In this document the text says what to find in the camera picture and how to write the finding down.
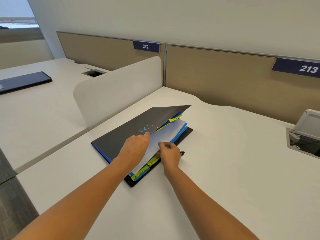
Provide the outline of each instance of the number sign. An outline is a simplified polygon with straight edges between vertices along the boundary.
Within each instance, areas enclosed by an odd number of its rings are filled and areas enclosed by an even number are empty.
[[[272,67],[272,71],[287,72],[320,78],[320,63],[277,58]]]
[[[133,41],[133,48],[135,50],[150,51],[160,53],[160,43],[147,41]]]

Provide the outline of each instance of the desk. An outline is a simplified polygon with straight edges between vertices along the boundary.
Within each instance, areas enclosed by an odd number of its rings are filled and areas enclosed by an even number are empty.
[[[18,175],[41,214],[107,162],[90,142],[153,106],[192,104],[194,131],[179,147],[180,168],[261,240],[318,239],[320,161],[288,149],[293,125],[241,109],[206,104],[162,87]],[[122,182],[87,239],[197,239],[156,166],[134,188]]]
[[[73,98],[74,87],[90,78],[81,74],[87,68],[102,70],[65,58],[0,70],[0,79],[39,71],[52,78],[0,95],[0,148],[17,173],[88,131]]]

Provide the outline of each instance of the closed dark folder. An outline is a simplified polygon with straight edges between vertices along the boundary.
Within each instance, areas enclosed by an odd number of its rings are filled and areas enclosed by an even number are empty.
[[[132,135],[143,135],[145,132],[150,134],[161,128],[169,119],[178,113],[184,112],[191,105],[171,106],[171,107],[152,107],[132,120],[124,123],[118,128],[106,133],[91,144],[109,163],[115,159],[126,139]],[[192,129],[187,129],[180,137],[185,138]],[[133,181],[128,175],[125,181],[133,187],[138,181]]]
[[[0,80],[0,94],[49,83],[51,81],[51,77],[44,72],[35,72],[27,75],[3,79]]]

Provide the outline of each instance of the text 213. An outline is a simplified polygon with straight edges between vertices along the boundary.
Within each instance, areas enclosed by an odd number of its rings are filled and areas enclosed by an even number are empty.
[[[307,65],[303,65],[302,69],[300,69],[299,71],[301,72],[311,72],[311,73],[316,73],[318,71],[319,67],[312,67],[312,66],[307,66]]]

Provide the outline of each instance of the person's left hand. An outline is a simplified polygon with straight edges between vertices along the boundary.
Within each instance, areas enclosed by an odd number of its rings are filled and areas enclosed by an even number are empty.
[[[131,136],[126,139],[120,150],[117,160],[128,166],[131,172],[142,160],[150,143],[150,133],[144,135]]]

